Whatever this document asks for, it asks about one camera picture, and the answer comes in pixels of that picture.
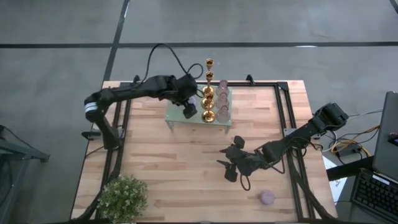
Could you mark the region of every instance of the gray floor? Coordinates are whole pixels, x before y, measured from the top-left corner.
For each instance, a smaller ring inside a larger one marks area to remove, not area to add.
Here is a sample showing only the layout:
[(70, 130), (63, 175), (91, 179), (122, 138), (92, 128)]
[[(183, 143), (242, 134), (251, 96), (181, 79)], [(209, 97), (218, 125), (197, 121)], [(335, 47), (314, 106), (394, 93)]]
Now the gray floor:
[[(0, 0), (0, 44), (112, 42), (123, 0)], [(398, 39), (388, 0), (135, 0), (121, 42), (328, 42)], [(149, 49), (119, 49), (111, 80), (144, 73)], [(381, 108), (397, 90), (397, 47), (176, 49), (184, 65), (214, 58), (217, 79), (305, 80), (312, 110), (328, 102), (347, 113)], [(51, 154), (32, 161), (13, 223), (67, 220), (90, 127), (83, 100), (101, 86), (109, 49), (0, 49), (0, 123)], [(150, 74), (181, 74), (159, 49)], [(377, 125), (354, 119), (338, 134)], [(374, 151), (375, 141), (364, 146)], [(337, 164), (332, 155), (326, 155)], [(358, 155), (346, 158), (353, 161)]]

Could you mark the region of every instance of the green plant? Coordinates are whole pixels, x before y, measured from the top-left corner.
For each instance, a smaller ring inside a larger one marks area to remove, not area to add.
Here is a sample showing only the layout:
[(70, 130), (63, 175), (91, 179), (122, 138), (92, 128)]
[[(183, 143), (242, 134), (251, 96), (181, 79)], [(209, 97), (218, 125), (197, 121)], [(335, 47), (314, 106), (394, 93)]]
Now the green plant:
[(105, 185), (97, 208), (113, 223), (132, 222), (147, 207), (147, 193), (143, 181), (120, 175)]

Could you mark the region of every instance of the purple ball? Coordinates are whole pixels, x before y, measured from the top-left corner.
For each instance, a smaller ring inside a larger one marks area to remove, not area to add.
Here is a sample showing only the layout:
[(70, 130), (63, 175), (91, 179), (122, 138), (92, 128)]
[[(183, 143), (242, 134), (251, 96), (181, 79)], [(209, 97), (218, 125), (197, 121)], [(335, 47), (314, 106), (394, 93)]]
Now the purple ball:
[(260, 200), (264, 205), (271, 205), (275, 202), (275, 195), (270, 190), (261, 192)]

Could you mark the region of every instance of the black keyboard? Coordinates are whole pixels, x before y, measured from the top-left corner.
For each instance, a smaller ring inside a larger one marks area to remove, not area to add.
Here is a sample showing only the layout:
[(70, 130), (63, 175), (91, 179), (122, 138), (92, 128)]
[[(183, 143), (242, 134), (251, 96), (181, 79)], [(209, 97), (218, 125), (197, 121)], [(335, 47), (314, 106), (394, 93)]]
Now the black keyboard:
[(355, 178), (351, 201), (398, 223), (398, 185), (380, 175), (361, 169)]

